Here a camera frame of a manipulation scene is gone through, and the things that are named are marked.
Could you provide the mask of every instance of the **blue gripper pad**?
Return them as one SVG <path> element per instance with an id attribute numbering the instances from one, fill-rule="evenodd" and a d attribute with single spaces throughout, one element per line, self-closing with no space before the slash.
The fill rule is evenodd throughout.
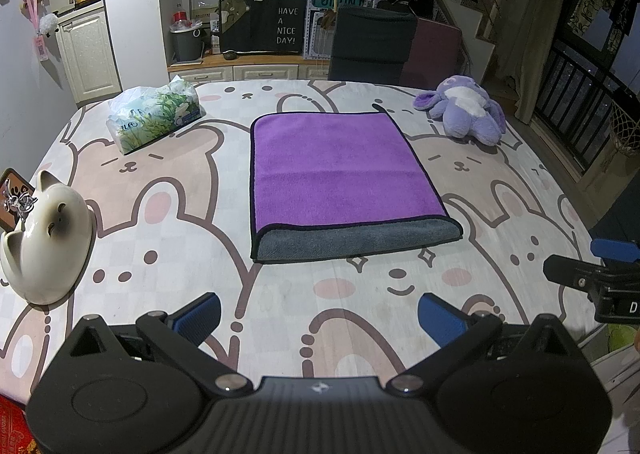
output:
<path id="1" fill-rule="evenodd" d="M 613 241 L 608 239 L 594 239 L 591 241 L 591 253 L 603 259 L 636 262 L 640 260 L 640 248 L 629 241 Z"/>
<path id="2" fill-rule="evenodd" d="M 433 293 L 425 293 L 418 301 L 418 322 L 427 335 L 443 348 L 468 329 L 470 319 Z"/>
<path id="3" fill-rule="evenodd" d="M 169 315 L 166 324 L 191 344 L 199 346 L 220 324 L 222 306 L 215 293 L 208 292 Z"/>

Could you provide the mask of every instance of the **cartoon bear print tablecloth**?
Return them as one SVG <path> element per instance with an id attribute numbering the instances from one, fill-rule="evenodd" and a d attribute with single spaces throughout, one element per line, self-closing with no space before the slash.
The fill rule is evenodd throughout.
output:
<path id="1" fill-rule="evenodd" d="M 249 376 L 376 374 L 384 384 L 437 349 L 418 324 L 433 292 L 467 313 L 530 323 L 558 315 L 575 338 L 594 328 L 578 292 L 548 283 L 550 254 L 596 262 L 590 237 L 535 153 L 508 127 L 500 145 L 452 140 L 412 108 L 416 90 L 328 81 L 197 88 L 206 115 L 127 156 L 105 126 L 108 103 L 80 109 L 38 170 L 78 190 L 97 219 L 88 267 L 67 298 L 31 307 L 0 273 L 0 392 L 26 402 L 78 319 L 109 324 L 173 312 L 206 291 L 222 321 L 201 349 Z M 351 259 L 250 259 L 250 127 L 268 113 L 385 110 L 427 170 L 459 241 Z"/>

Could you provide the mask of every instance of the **cat-shaped ceramic lamp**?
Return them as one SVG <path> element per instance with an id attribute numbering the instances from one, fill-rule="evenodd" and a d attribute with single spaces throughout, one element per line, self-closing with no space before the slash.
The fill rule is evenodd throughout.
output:
<path id="1" fill-rule="evenodd" d="M 52 304 L 78 280 L 92 240 L 82 196 L 46 170 L 38 174 L 33 210 L 2 237 L 0 262 L 9 284 L 32 304 Z"/>

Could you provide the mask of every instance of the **gray trash bin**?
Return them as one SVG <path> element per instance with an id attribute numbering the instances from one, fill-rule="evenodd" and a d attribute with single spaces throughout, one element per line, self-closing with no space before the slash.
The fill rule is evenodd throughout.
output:
<path id="1" fill-rule="evenodd" d="M 202 25 L 174 31 L 171 29 L 171 40 L 174 45 L 176 62 L 199 59 L 202 55 Z"/>

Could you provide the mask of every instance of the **towel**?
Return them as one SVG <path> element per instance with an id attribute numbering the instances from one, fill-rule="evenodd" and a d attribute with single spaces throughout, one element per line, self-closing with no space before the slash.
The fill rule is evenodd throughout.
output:
<path id="1" fill-rule="evenodd" d="M 380 254 L 462 236 L 386 113 L 267 114 L 251 136 L 256 262 Z"/>

